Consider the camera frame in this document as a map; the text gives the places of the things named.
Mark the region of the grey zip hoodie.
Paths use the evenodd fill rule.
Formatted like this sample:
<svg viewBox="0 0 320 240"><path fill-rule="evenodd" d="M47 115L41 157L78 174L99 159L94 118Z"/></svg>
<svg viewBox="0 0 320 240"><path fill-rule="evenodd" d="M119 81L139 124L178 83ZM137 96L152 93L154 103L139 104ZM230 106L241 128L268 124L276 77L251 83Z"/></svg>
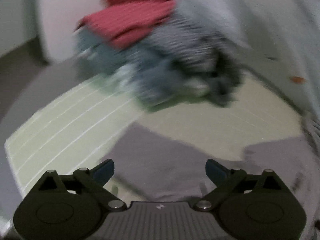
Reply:
<svg viewBox="0 0 320 240"><path fill-rule="evenodd" d="M214 188L205 172L208 155L184 142L133 123L105 155L115 178L144 200L173 202L202 197ZM302 239L319 239L319 158L306 135L247 146L239 161L220 160L227 168L251 174L274 170L306 212Z"/></svg>

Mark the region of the white garment in pile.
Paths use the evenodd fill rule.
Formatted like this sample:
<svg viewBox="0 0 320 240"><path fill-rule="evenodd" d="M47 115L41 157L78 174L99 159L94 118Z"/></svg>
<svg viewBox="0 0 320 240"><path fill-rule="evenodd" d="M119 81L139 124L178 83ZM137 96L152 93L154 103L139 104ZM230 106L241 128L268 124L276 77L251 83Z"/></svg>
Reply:
<svg viewBox="0 0 320 240"><path fill-rule="evenodd" d="M147 99L158 100L175 95L202 97L210 87L199 77L185 76L181 71L169 66L139 69L136 64L120 67L111 77L120 90L133 90Z"/></svg>

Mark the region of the blue denim garment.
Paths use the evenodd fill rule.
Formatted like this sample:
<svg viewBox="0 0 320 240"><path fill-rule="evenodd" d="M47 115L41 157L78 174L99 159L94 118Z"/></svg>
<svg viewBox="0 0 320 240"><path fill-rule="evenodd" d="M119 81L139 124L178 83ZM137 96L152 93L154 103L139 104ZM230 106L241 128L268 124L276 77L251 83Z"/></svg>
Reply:
<svg viewBox="0 0 320 240"><path fill-rule="evenodd" d="M118 51L87 28L80 28L74 36L85 70L102 74L118 91L131 91L149 108L173 98L208 98L224 107L242 82L240 68L222 54L213 70L190 73L172 57L140 44Z"/></svg>

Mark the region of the pale blue carrot-print sheet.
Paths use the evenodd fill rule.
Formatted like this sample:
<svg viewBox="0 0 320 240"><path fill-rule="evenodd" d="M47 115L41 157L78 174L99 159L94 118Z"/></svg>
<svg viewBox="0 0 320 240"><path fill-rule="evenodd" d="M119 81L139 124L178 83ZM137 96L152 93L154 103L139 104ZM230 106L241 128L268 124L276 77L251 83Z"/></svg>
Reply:
<svg viewBox="0 0 320 240"><path fill-rule="evenodd" d="M178 0L298 109L319 115L319 0Z"/></svg>

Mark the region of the red garment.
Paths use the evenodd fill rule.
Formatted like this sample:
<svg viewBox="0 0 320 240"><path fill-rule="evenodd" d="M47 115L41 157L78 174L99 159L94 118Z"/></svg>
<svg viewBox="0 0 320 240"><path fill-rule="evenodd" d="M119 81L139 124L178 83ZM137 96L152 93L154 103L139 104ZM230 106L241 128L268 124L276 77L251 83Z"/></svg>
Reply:
<svg viewBox="0 0 320 240"><path fill-rule="evenodd" d="M106 8L83 17L77 28L87 27L116 49L126 49L164 23L176 0L104 0Z"/></svg>

